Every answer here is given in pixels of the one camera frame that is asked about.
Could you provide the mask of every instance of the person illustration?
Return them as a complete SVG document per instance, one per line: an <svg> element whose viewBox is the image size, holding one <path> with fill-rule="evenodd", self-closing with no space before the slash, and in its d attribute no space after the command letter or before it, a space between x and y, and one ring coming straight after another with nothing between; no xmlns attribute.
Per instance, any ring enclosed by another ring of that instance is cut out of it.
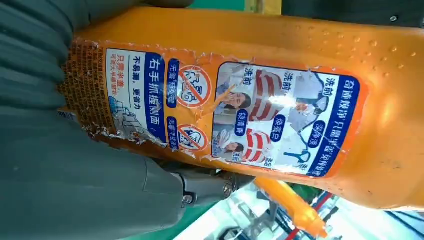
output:
<svg viewBox="0 0 424 240"><path fill-rule="evenodd" d="M224 152L225 154L226 153L234 153L234 152L240 153L240 152L243 152L245 150L245 147L241 143L232 142L232 143L228 144L227 146L225 146L224 149L225 149L225 152Z"/></svg>
<svg viewBox="0 0 424 240"><path fill-rule="evenodd" d="M287 122L296 132L301 132L317 121L327 110L328 96L323 95L324 83L316 73L302 72L296 78L294 96L296 107L291 108Z"/></svg>
<svg viewBox="0 0 424 240"><path fill-rule="evenodd" d="M252 100L249 95L243 92L230 92L223 101L215 108L216 114L222 114L226 109L247 109L251 106Z"/></svg>
<svg viewBox="0 0 424 240"><path fill-rule="evenodd" d="M268 134L248 128L243 140L231 141L225 146L225 153L240 153L244 163L262 163L271 148Z"/></svg>

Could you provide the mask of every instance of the bottle label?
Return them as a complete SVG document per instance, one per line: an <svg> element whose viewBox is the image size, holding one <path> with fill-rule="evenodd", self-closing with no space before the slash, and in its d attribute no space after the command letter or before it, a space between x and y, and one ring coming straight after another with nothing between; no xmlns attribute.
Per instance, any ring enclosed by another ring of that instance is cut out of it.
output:
<svg viewBox="0 0 424 240"><path fill-rule="evenodd" d="M214 157L314 177L338 156L360 92L352 76L237 62L217 82Z"/></svg>
<svg viewBox="0 0 424 240"><path fill-rule="evenodd" d="M112 42L76 40L63 70L61 111L90 136L137 150L151 141L165 148L159 158L312 177L347 156L368 94L341 70Z"/></svg>

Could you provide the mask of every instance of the screw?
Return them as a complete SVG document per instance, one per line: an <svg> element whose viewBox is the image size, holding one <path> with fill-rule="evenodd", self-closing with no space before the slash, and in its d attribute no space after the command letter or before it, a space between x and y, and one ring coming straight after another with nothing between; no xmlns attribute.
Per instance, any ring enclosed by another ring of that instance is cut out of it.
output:
<svg viewBox="0 0 424 240"><path fill-rule="evenodd" d="M193 202L193 197L191 195L184 195L182 197L183 204L191 204Z"/></svg>
<svg viewBox="0 0 424 240"><path fill-rule="evenodd" d="M394 23L398 20L398 16L391 16L390 17L390 22Z"/></svg>
<svg viewBox="0 0 424 240"><path fill-rule="evenodd" d="M222 191L224 192L224 197L228 198L231 195L231 193L233 192L233 186L226 183L224 185L224 187L222 188Z"/></svg>

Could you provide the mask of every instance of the green surface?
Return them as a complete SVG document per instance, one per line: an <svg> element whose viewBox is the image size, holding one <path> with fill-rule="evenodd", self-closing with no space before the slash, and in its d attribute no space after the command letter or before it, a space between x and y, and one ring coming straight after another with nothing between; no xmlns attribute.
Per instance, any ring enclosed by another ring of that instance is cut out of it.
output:
<svg viewBox="0 0 424 240"><path fill-rule="evenodd" d="M245 0L195 0L191 8L244 11Z"/></svg>
<svg viewBox="0 0 424 240"><path fill-rule="evenodd" d="M151 233L127 237L124 240L172 240L181 232L183 232L186 228L188 228L192 223L194 223L197 219L199 219L214 205L215 203L207 206L187 208L181 221L179 221L179 223L177 223L175 226L162 231L155 231Z"/></svg>

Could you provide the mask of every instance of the bottle surface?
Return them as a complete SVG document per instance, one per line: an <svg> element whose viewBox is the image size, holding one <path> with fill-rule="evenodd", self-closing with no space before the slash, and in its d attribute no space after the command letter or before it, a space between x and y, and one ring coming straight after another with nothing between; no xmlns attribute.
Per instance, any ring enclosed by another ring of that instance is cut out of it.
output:
<svg viewBox="0 0 424 240"><path fill-rule="evenodd" d="M116 148L371 208L422 208L423 38L421 29L134 8L77 34L61 111Z"/></svg>

